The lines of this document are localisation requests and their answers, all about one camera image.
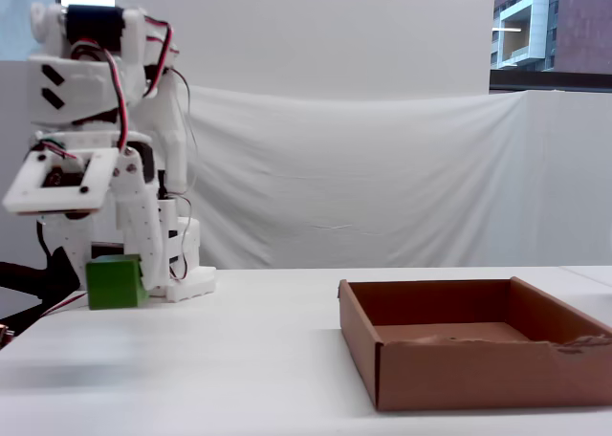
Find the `brick building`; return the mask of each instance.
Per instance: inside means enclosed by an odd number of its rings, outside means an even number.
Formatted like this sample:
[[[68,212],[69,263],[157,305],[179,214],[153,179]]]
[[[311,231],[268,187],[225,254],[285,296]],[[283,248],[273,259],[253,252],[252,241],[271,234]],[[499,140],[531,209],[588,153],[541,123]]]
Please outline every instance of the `brick building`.
[[[612,74],[612,0],[495,0],[493,26],[494,69]]]

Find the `white table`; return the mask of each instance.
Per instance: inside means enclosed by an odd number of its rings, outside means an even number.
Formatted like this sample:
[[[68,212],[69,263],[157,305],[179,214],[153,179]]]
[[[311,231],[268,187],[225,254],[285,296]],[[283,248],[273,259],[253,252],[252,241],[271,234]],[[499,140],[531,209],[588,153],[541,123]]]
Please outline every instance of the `white table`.
[[[580,272],[225,271],[179,304],[51,315],[0,352],[0,434],[607,436],[607,408],[378,414],[339,330],[342,278],[516,275],[612,324],[612,287]]]

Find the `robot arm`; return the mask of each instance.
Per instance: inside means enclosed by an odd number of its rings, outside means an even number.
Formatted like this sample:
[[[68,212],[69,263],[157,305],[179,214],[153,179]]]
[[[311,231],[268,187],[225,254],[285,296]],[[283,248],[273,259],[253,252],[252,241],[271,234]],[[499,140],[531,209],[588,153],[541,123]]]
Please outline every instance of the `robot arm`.
[[[124,253],[140,256],[146,290],[174,301],[213,291],[214,268],[199,266],[198,222],[178,216],[176,198],[158,198],[152,139],[141,133],[161,143],[166,187],[183,194],[186,134],[168,71],[178,53],[170,26],[141,10],[59,5],[33,6],[32,23],[42,50],[29,58],[28,102],[39,130],[5,207],[44,215],[84,288],[91,215],[113,193]]]

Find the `green cube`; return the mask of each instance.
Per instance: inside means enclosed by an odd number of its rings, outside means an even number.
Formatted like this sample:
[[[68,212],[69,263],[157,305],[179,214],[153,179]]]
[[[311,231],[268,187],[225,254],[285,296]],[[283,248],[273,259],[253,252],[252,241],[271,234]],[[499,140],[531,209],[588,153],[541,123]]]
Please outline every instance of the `green cube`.
[[[87,263],[87,295],[91,310],[140,307],[148,298],[142,287],[137,254],[100,256]]]

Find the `open cardboard box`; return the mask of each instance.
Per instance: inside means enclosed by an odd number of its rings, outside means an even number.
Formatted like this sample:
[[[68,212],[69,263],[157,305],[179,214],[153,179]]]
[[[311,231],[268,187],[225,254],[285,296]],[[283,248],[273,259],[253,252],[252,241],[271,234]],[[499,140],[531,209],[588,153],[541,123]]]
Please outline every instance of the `open cardboard box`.
[[[612,331],[519,280],[340,282],[379,410],[612,404]]]

